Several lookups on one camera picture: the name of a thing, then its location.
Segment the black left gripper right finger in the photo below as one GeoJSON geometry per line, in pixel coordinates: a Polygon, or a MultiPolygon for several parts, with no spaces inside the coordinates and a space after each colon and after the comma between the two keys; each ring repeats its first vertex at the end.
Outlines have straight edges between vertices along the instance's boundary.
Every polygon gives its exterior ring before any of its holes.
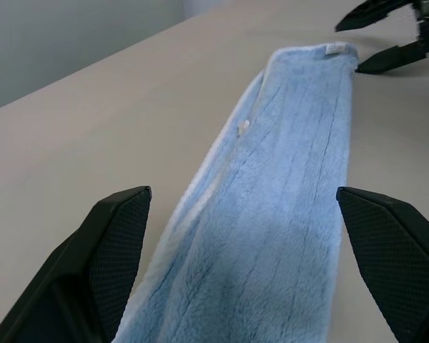
{"type": "Polygon", "coordinates": [[[409,203],[340,187],[360,275],[399,343],[429,343],[429,221],[409,203]]]}

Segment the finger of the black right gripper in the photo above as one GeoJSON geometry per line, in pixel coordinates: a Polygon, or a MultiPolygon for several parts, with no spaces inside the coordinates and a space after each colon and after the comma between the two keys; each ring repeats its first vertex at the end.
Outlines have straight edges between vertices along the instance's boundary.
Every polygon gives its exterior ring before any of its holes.
{"type": "Polygon", "coordinates": [[[411,3],[412,0],[366,0],[350,11],[335,26],[335,31],[362,29],[383,20],[391,11],[411,3]]]}
{"type": "Polygon", "coordinates": [[[393,46],[372,55],[357,67],[356,72],[360,74],[383,74],[423,60],[426,57],[425,47],[419,41],[415,41],[405,46],[393,46]]]}

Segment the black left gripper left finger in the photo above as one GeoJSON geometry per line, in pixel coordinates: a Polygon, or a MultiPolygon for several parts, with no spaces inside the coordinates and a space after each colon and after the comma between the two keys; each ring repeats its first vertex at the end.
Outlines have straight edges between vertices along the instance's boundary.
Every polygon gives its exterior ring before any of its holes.
{"type": "Polygon", "coordinates": [[[0,343],[112,343],[134,285],[152,190],[98,201],[0,324],[0,343]]]}

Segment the light blue fluffy towel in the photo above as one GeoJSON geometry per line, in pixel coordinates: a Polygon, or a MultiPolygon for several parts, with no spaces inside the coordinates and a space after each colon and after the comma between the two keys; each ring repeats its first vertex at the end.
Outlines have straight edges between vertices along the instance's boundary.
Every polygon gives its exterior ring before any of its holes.
{"type": "Polygon", "coordinates": [[[326,343],[356,48],[278,49],[161,235],[113,343],[326,343]]]}

